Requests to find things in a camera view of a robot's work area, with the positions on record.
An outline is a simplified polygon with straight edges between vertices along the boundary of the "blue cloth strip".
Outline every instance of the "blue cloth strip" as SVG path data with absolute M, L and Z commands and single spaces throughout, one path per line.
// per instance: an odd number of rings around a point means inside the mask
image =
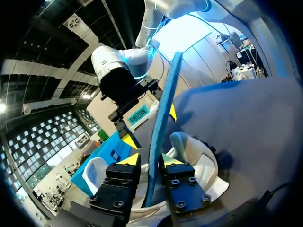
M 152 132 L 151 147 L 149 153 L 149 172 L 148 172 L 148 187 L 145 198 L 145 207 L 151 206 L 153 191 L 155 188 L 156 179 L 158 177 L 158 162 L 161 155 L 161 147 L 164 141 L 167 121 L 172 100 L 177 87 L 178 76 L 181 68 L 182 53 L 177 52 L 171 61 L 171 67 L 168 72 L 164 85 L 162 97 L 159 103 L 156 123 Z

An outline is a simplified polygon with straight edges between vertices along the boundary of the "equipment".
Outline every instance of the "equipment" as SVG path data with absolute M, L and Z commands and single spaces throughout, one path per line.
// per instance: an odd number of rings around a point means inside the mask
M 100 46 L 91 56 L 100 84 L 101 100 L 109 97 L 118 107 L 109 119 L 117 128 L 120 138 L 134 148 L 140 148 L 140 144 L 123 121 L 123 115 L 134 107 L 139 102 L 139 97 L 148 90 L 158 100 L 162 93 L 157 80 L 147 77 L 153 53 L 159 47 L 159 43 L 151 44 L 152 36 L 158 31 L 164 16 L 176 19 L 193 11 L 207 12 L 211 8 L 209 0 L 144 2 L 143 23 L 136 40 L 136 46 L 140 49 L 118 51 L 108 46 Z M 173 105 L 170 115 L 174 120 L 177 119 Z

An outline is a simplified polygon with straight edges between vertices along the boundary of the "bolt hole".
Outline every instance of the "bolt hole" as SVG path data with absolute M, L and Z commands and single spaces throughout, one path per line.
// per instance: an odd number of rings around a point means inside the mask
M 114 202 L 114 207 L 120 208 L 123 207 L 124 203 L 122 201 L 116 201 Z

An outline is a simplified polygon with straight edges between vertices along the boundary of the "white fabric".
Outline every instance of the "white fabric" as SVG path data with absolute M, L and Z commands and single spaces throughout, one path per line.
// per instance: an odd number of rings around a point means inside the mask
M 106 178 L 105 170 L 107 167 L 108 165 L 104 159 L 95 157 L 92 158 L 84 168 L 82 177 L 93 194 L 96 194 L 98 188 Z
M 218 164 L 214 154 L 204 143 L 182 132 L 173 133 L 171 142 L 173 148 L 167 155 L 178 160 L 181 157 L 194 167 L 195 178 L 206 194 L 211 196 L 211 201 L 215 201 L 228 189 L 229 184 L 217 176 Z M 141 167 L 141 178 L 127 227 L 156 227 L 170 214 L 165 201 L 152 207 L 140 208 L 146 194 L 147 181 L 148 165 L 145 164 Z

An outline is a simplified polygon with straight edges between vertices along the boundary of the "desk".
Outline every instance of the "desk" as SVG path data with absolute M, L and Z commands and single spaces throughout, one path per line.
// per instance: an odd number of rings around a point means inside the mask
M 301 81 L 266 78 L 198 87 L 184 91 L 174 104 L 178 121 L 169 119 L 163 152 L 171 148 L 175 131 L 214 146 L 220 176 L 230 183 L 220 197 L 228 209 L 293 179 L 302 162 Z M 154 122 L 155 117 L 134 133 L 142 145 L 142 164 L 148 162 Z M 276 193 L 268 207 L 276 208 L 287 190 Z

